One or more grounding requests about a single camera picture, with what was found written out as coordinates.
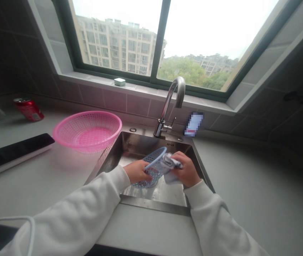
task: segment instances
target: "red can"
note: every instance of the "red can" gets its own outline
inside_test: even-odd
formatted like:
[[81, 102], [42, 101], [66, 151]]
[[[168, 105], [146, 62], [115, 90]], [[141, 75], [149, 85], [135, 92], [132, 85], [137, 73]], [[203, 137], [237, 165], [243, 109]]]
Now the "red can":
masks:
[[44, 115], [33, 100], [16, 98], [14, 99], [14, 104], [29, 121], [37, 122], [44, 119]]

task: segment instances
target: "faucet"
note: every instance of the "faucet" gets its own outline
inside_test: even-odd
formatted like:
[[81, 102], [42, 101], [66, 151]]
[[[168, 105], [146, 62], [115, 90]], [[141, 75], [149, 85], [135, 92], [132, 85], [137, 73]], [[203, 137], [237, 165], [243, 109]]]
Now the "faucet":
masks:
[[175, 80], [172, 82], [172, 85], [169, 88], [165, 106], [163, 107], [161, 117], [158, 119], [158, 124], [155, 128], [154, 131], [154, 136], [155, 137], [160, 137], [161, 132], [171, 132], [173, 124], [176, 120], [176, 117], [174, 117], [173, 122], [170, 126], [165, 125], [165, 116], [166, 112], [170, 103], [170, 100], [172, 99], [173, 92], [175, 91], [177, 87], [177, 95], [176, 95], [176, 100], [175, 100], [175, 106], [176, 108], [181, 108], [182, 102], [184, 101], [184, 96], [185, 96], [185, 89], [186, 89], [186, 83], [183, 77], [179, 76], [175, 78]]

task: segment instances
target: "apartment building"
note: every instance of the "apartment building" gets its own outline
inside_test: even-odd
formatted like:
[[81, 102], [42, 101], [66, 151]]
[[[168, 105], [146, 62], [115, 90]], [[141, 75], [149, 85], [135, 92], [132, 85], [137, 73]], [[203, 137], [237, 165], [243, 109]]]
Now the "apartment building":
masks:
[[[76, 16], [74, 18], [83, 62], [91, 65], [150, 75], [154, 58], [156, 34], [139, 24], [120, 20]], [[160, 57], [164, 58], [164, 40]]]
[[239, 59], [229, 59], [228, 56], [221, 56], [219, 53], [211, 56], [188, 56], [205, 70], [207, 76], [212, 76], [218, 72], [231, 72], [239, 62]]

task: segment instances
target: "white sweatshirt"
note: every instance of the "white sweatshirt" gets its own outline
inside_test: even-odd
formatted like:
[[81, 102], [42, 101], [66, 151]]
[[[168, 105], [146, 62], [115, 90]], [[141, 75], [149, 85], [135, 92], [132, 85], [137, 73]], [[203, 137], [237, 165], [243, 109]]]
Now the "white sweatshirt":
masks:
[[[36, 215], [32, 255], [85, 255], [103, 232], [120, 201], [120, 193], [128, 186], [126, 172], [117, 166]], [[203, 181], [184, 192], [203, 255], [268, 255], [232, 219], [222, 199]], [[25, 223], [0, 255], [26, 256], [29, 231], [29, 224]]]

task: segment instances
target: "tree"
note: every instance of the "tree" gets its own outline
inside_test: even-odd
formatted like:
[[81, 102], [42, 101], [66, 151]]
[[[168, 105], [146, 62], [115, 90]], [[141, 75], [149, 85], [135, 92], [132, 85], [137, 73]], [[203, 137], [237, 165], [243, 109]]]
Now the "tree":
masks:
[[193, 59], [173, 56], [163, 61], [158, 78], [173, 81], [176, 77], [182, 76], [186, 84], [201, 86], [197, 83], [204, 74], [205, 70]]
[[202, 87], [219, 91], [229, 78], [230, 74], [231, 72], [219, 72], [213, 76], [207, 77], [204, 79]]

